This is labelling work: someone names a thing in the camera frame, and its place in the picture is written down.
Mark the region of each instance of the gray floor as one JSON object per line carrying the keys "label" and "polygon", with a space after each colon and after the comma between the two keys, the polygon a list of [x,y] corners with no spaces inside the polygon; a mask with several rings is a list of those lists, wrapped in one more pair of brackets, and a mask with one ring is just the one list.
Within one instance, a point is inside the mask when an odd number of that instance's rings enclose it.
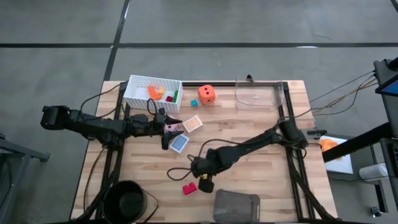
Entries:
{"label": "gray floor", "polygon": [[[0,1],[0,43],[112,43],[123,2]],[[132,0],[121,42],[396,42],[397,20],[390,0]],[[69,131],[42,129],[41,109],[78,108],[99,93],[110,51],[0,49],[0,130],[16,143],[52,154],[47,164],[30,165],[10,223],[68,219],[87,142]],[[397,52],[398,48],[383,47],[119,49],[111,80],[126,80],[130,74],[180,80],[251,74],[266,80],[305,80],[311,99],[371,71],[374,60],[395,58]],[[354,87],[355,83],[312,106]],[[94,113],[95,108],[93,100],[84,111]],[[347,112],[317,117],[317,126],[355,136],[386,120],[381,97],[369,88]],[[373,219],[368,213],[377,204],[372,186],[334,180],[331,186],[344,220],[392,223],[398,217],[391,191],[390,212]]]}

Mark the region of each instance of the black pot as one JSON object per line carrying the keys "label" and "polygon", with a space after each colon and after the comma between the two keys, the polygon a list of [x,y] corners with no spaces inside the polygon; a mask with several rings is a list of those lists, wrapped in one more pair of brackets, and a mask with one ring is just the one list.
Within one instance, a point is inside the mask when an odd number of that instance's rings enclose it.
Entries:
{"label": "black pot", "polygon": [[110,224],[132,223],[147,208],[147,197],[140,185],[131,180],[114,184],[106,193],[103,214]]}

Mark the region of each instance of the blue card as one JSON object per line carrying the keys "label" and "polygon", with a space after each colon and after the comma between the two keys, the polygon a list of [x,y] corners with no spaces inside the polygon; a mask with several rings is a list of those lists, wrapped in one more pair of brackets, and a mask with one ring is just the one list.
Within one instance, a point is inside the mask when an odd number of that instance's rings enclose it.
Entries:
{"label": "blue card", "polygon": [[186,137],[183,134],[180,134],[179,136],[175,137],[175,139],[172,141],[170,148],[180,153],[182,149],[185,147],[185,145],[188,143],[188,141],[189,141],[188,137]]}

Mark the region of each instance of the orange die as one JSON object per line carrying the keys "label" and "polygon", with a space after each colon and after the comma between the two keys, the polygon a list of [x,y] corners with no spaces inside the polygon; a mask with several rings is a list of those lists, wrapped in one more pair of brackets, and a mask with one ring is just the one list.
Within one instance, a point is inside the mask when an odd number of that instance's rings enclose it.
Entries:
{"label": "orange die", "polygon": [[216,100],[216,92],[211,85],[204,85],[198,89],[200,101],[203,105],[207,105]]}

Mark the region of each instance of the wooden table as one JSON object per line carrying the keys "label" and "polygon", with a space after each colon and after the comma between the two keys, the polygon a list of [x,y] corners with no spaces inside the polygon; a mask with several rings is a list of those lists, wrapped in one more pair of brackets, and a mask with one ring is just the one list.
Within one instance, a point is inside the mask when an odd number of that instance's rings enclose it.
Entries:
{"label": "wooden table", "polygon": [[[118,83],[104,82],[102,91],[109,90]],[[310,108],[310,103],[304,82],[288,81],[288,83],[294,113],[305,112]],[[182,186],[189,182],[197,184],[198,180],[189,175],[185,180],[176,182],[166,176],[166,171],[172,167],[190,167],[187,154],[197,155],[200,146],[206,140],[220,138],[244,141],[275,125],[279,117],[277,110],[266,112],[237,110],[234,102],[234,87],[215,87],[215,90],[218,99],[211,106],[192,108],[190,101],[197,98],[197,88],[184,88],[180,114],[173,114],[173,116],[185,121],[198,115],[203,122],[203,127],[190,134],[185,133],[190,141],[180,155],[171,149],[162,150],[159,136],[128,138],[124,146],[120,180],[134,180],[143,189],[157,197],[159,209],[151,218],[151,222],[213,222],[213,204],[217,189],[258,194],[261,198],[261,222],[296,221],[289,170],[285,149],[282,146],[266,146],[240,158],[232,168],[213,178],[215,190],[212,194],[198,190],[185,196],[182,193]],[[96,115],[99,116],[112,110],[115,107],[117,96],[117,88],[102,95]],[[131,114],[138,113],[146,114],[147,112],[131,110]],[[307,113],[297,118],[297,126],[298,128],[313,128],[312,114]],[[205,155],[209,147],[215,149],[225,145],[223,142],[211,142],[206,145],[202,155]],[[76,218],[83,212],[83,192],[88,174],[100,151],[101,144],[98,141],[89,143],[71,218]],[[310,189],[326,210],[337,217],[321,150],[317,145],[312,144],[307,148],[307,152],[305,166]],[[87,204],[93,200],[100,189],[105,155],[104,152],[94,169],[88,188]],[[172,175],[181,177],[184,173],[186,172],[176,171]],[[148,199],[147,211],[139,221],[148,217],[155,207],[155,200],[150,196]],[[308,217],[301,191],[300,199],[304,217]]]}

